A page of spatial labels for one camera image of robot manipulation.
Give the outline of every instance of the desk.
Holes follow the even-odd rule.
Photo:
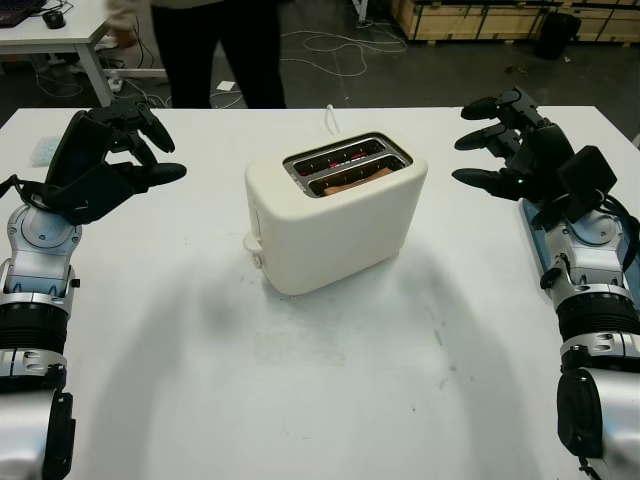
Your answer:
[[[600,146],[638,212],[640,152],[593,107],[541,112],[576,149]],[[2,178],[43,179],[30,132],[61,134],[72,113],[18,111],[0,130]],[[397,257],[287,297],[243,251],[243,173],[329,143],[324,111],[157,115],[177,148],[158,158],[187,178],[85,227],[72,261],[70,479],[584,479],[556,436],[561,338],[516,204],[451,178],[501,165],[453,149],[482,122],[337,110],[343,131],[402,128],[429,173]],[[18,205],[11,191],[0,218]]]
[[[78,0],[65,13],[64,28],[51,30],[40,17],[30,17],[14,28],[0,29],[0,55],[74,52],[87,72],[100,104],[109,105],[111,89],[93,46],[107,32],[104,0]],[[57,4],[51,0],[47,6]]]

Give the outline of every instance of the toaster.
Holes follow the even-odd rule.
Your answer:
[[[269,282],[300,295],[398,253],[427,174],[382,133],[254,161],[244,247]]]

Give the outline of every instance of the trash bin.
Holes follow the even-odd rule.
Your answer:
[[[544,19],[534,54],[546,60],[557,60],[571,38],[580,30],[582,20],[567,13],[550,13]]]

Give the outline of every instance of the black pants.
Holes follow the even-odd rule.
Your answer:
[[[218,43],[249,108],[285,108],[280,25],[274,0],[224,0],[202,7],[152,7],[153,28],[175,108],[211,108]]]

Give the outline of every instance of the gray floor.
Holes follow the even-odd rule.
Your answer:
[[[380,28],[402,35],[389,18],[384,0],[373,4],[373,18],[385,25],[368,29],[356,28],[356,14],[351,0],[294,0],[281,6],[282,31],[315,30],[347,37],[390,41]],[[157,50],[149,22],[148,7],[141,5],[141,33],[145,44]],[[316,63],[341,74],[357,73],[363,68],[357,47],[348,46],[333,53],[310,52],[302,41],[310,34],[283,39],[282,58],[296,58]],[[330,48],[343,40],[321,38],[312,46]],[[399,45],[377,46],[397,49]],[[139,50],[110,51],[104,55],[137,66]],[[548,105],[596,105],[629,139],[640,132],[640,55],[637,47],[618,45],[570,45],[566,60],[546,61],[533,56],[528,44],[442,43],[427,46],[409,44],[401,53],[365,50],[367,71],[357,77],[339,77],[308,64],[283,62],[282,77],[290,108],[324,107],[431,107],[464,105],[476,98],[496,94],[513,85],[525,88],[539,103]],[[145,66],[149,65],[147,54]],[[53,98],[36,85],[28,64],[4,65],[0,75],[0,125],[21,107],[91,107],[98,102],[82,74],[70,75],[65,67],[56,67],[47,76],[62,82],[83,86],[82,94],[71,98]],[[223,52],[216,52],[212,85],[220,80],[233,80]],[[147,93],[166,99],[166,81],[135,80]],[[52,93],[73,93],[71,87],[42,85]],[[135,93],[126,85],[121,95]],[[235,96],[212,99],[214,106],[224,106]],[[233,108],[243,108],[242,101]]]

